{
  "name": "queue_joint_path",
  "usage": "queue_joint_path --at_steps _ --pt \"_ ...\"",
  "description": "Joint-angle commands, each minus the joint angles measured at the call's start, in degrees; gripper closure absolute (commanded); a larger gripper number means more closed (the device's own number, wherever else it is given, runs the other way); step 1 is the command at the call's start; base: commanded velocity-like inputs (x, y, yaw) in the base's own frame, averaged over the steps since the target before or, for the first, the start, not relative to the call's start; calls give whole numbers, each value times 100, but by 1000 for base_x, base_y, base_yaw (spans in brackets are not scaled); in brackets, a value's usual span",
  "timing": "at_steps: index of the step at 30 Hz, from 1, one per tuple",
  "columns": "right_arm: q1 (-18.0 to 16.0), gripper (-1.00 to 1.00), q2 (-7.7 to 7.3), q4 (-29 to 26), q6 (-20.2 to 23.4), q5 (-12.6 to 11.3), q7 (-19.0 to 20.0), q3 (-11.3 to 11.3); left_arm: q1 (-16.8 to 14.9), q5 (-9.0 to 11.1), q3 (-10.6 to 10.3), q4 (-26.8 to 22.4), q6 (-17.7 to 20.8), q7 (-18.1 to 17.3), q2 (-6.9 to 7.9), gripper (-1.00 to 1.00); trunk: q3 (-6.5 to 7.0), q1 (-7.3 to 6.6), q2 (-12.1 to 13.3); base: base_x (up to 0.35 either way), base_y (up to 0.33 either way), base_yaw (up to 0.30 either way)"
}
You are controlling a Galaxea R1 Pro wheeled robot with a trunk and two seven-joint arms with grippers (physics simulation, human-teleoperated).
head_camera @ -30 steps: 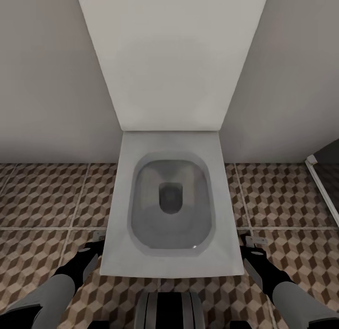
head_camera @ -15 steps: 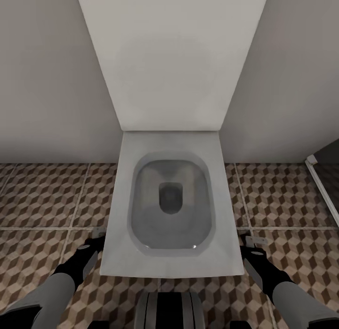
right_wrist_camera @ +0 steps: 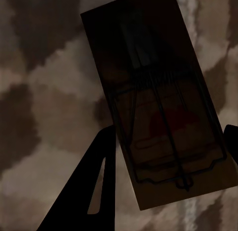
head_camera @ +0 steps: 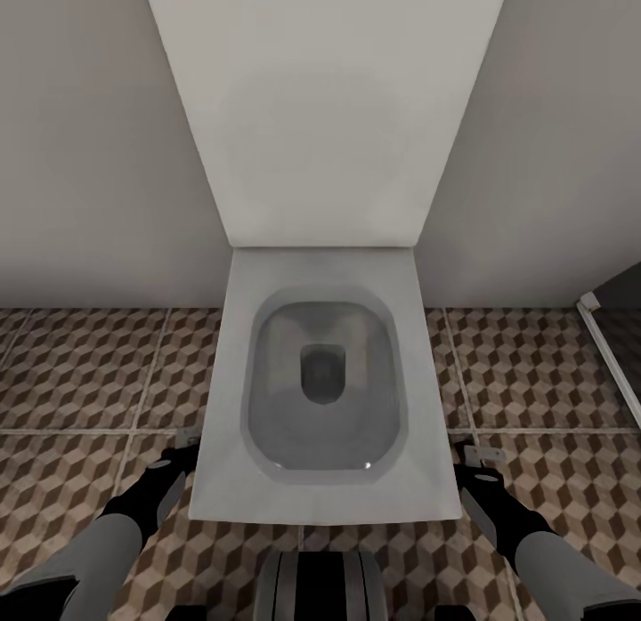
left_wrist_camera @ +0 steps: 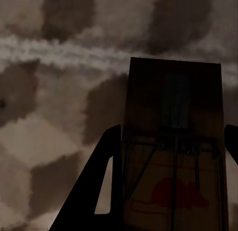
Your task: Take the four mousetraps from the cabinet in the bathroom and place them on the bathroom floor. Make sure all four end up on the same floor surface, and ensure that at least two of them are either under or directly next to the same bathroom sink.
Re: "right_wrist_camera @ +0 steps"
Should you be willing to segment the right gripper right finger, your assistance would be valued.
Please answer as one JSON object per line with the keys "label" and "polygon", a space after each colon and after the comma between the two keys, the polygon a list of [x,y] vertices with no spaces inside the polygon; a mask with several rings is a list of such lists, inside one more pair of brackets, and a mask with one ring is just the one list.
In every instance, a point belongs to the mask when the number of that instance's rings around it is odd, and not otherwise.
{"label": "right gripper right finger", "polygon": [[238,165],[238,126],[227,125],[224,136],[228,145],[228,151]]}

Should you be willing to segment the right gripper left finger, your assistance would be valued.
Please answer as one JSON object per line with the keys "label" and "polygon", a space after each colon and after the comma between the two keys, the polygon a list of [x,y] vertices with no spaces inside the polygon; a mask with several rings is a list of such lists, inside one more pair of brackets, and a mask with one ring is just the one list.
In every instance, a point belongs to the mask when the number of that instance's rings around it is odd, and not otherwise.
{"label": "right gripper left finger", "polygon": [[[97,214],[89,205],[105,161]],[[37,231],[115,231],[116,126],[102,129],[62,189]]]}

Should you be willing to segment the mousetrap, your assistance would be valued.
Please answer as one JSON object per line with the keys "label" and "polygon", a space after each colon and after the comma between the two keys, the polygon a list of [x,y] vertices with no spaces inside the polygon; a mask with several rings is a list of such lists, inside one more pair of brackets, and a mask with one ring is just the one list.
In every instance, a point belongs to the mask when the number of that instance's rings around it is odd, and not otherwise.
{"label": "mousetrap", "polygon": [[140,211],[238,186],[177,0],[80,15]]}

